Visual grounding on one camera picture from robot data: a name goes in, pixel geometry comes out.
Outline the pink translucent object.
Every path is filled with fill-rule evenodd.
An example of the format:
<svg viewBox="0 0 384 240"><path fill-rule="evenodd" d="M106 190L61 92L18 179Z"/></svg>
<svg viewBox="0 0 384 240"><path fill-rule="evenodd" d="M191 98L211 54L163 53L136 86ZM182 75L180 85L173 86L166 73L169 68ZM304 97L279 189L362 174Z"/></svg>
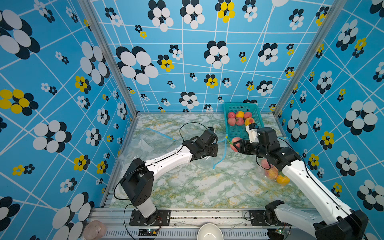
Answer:
<svg viewBox="0 0 384 240"><path fill-rule="evenodd" d="M85 240L99 240L106 234L106 232L107 227L104 223L100 221L92 221L86 226L83 232L83 237Z"/></svg>

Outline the pink red peach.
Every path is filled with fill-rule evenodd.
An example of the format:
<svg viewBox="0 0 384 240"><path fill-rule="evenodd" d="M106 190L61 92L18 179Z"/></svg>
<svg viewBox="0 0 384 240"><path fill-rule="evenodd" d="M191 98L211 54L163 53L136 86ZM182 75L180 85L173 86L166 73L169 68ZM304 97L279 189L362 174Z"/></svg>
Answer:
<svg viewBox="0 0 384 240"><path fill-rule="evenodd" d="M271 168L270 164L266 159L262 159L260 165L266 170L269 170Z"/></svg>

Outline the yellow peach in basket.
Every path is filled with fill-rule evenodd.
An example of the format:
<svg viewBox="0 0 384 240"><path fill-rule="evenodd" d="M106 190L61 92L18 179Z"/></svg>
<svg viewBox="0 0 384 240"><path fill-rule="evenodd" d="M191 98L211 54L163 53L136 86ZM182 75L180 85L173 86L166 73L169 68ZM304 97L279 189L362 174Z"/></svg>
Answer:
<svg viewBox="0 0 384 240"><path fill-rule="evenodd" d="M244 118L245 113L243 111L236 112L236 118Z"/></svg>

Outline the clear zip-top bag blue zipper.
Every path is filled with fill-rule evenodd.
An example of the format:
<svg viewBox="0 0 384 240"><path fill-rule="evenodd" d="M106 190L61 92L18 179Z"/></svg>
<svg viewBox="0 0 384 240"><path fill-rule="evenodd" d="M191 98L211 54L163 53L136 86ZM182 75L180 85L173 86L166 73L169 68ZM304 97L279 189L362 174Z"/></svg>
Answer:
<svg viewBox="0 0 384 240"><path fill-rule="evenodd" d="M283 168L286 166L290 166L291 162L296 160L296 156L294 154L294 150L291 148L291 146L286 143L285 146L281 146L281 142L279 141L276 143L276 150L272 152L272 155L267 158L259 158L256 157L258 161L258 165L262 168L260 165L262 159L266 159L268 163L270 164L271 168L275 167L279 171L279 175L286 176L283 173Z"/></svg>

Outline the white bowl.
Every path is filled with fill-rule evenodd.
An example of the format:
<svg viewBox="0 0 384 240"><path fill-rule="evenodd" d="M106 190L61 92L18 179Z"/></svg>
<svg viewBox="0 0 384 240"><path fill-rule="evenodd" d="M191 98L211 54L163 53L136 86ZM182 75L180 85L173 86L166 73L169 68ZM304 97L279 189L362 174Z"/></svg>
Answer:
<svg viewBox="0 0 384 240"><path fill-rule="evenodd" d="M224 235L221 229L212 224L204 224L198 231L197 240L223 240Z"/></svg>

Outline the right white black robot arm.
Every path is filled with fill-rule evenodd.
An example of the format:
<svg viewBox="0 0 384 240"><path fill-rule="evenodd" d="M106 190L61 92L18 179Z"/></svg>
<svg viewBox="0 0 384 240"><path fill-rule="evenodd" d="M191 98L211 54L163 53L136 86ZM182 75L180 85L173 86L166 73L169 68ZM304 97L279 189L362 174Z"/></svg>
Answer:
<svg viewBox="0 0 384 240"><path fill-rule="evenodd" d="M248 140L234 142L240 154L265 158L294 183L318 211L318 216L295 209L284 201L266 205L265 218L270 225L279 222L294 226L318 240L362 240L368 224L367 215L351 209L308 170L300 156L279 142L262 145Z"/></svg>

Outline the teal plastic basket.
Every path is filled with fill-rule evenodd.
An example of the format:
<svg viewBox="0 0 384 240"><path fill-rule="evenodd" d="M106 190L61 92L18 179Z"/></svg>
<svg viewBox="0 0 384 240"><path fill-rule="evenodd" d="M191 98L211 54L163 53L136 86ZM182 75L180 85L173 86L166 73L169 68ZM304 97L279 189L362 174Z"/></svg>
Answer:
<svg viewBox="0 0 384 240"><path fill-rule="evenodd" d="M246 118L252 117L255 120L255 124L259 126L259 128L264 127L264 122L262 120L261 112L256 103L251 102L243 102L243 103L224 103L223 106L224 114L226 117L226 134L229 139L233 139L235 137L240 137L242 139L249 139L249 135L246 132L246 126L244 121ZM228 113L233 112L236 114L238 111L243 111L245 113L244 118L236 118L237 122L235 126L229 126L227 123Z"/></svg>

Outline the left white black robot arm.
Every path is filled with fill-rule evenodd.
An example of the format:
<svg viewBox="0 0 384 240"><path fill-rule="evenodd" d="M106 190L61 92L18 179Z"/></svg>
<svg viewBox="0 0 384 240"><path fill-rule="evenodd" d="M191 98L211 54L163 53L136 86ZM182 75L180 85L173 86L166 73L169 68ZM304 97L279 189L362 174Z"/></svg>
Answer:
<svg viewBox="0 0 384 240"><path fill-rule="evenodd" d="M201 141L185 141L175 150L152 160L133 160L119 184L133 207L143 218L144 225L159 220L159 210L151 199L154 183L164 174L205 157L216 157L219 144L208 145Z"/></svg>

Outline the pink peach in basket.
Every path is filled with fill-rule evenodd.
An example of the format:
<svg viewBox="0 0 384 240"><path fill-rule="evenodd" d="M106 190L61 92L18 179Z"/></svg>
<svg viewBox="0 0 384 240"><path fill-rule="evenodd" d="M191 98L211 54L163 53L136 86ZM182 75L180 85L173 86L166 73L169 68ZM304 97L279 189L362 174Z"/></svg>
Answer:
<svg viewBox="0 0 384 240"><path fill-rule="evenodd" d="M227 123L229 126L235 126L236 125L236 118L228 118Z"/></svg>

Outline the orange red peach in basket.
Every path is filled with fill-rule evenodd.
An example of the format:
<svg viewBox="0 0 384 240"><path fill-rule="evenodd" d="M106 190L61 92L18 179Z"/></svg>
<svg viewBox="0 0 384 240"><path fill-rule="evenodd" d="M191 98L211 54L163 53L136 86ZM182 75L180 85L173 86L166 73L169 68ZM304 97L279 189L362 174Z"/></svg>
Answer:
<svg viewBox="0 0 384 240"><path fill-rule="evenodd" d="M245 126L249 126L250 124L254 124L255 120L252 117L246 118L244 121Z"/></svg>

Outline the aluminium front rail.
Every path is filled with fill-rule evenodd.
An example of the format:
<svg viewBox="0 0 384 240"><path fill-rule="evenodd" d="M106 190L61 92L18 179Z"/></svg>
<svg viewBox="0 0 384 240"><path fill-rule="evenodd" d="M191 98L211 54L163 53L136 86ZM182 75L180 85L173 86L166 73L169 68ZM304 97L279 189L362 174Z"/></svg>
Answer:
<svg viewBox="0 0 384 240"><path fill-rule="evenodd" d="M265 212L226 209L172 209L161 211L155 223L146 225L138 211L131 208L94 210L89 219L106 229L103 240L197 240L205 224L217 226L225 240L313 240L314 223L322 218L314 209L283 209L282 220L267 223Z"/></svg>

